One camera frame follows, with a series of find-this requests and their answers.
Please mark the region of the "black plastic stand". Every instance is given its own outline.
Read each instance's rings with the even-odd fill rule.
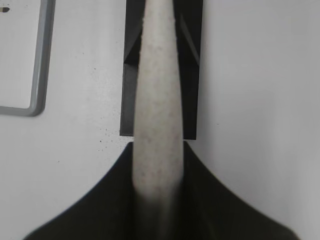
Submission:
[[[184,139],[197,136],[203,0],[174,0]],[[132,136],[145,0],[126,1],[120,135]]]
[[[25,240],[134,240],[133,144],[72,207]],[[175,240],[298,240],[221,184],[184,143],[184,178]]]

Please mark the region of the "speckled white material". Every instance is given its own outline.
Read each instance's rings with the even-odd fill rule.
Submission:
[[[172,0],[147,0],[135,102],[133,184],[170,211],[183,177],[183,127]]]

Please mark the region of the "black curved base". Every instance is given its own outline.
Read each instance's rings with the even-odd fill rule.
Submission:
[[[25,240],[133,240],[133,144],[81,200]],[[179,237],[184,240],[298,240],[222,185],[184,143]]]

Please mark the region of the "black rectangular object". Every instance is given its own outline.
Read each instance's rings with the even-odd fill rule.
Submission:
[[[183,137],[197,137],[199,61],[203,0],[174,0],[181,83]],[[120,135],[133,136],[145,0],[127,0]]]

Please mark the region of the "black object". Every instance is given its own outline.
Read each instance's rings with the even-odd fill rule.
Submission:
[[[184,139],[197,136],[203,0],[174,0]],[[132,136],[145,0],[127,0],[120,135]]]
[[[133,144],[80,201],[25,240],[134,240]],[[221,184],[184,143],[181,240],[298,240]]]

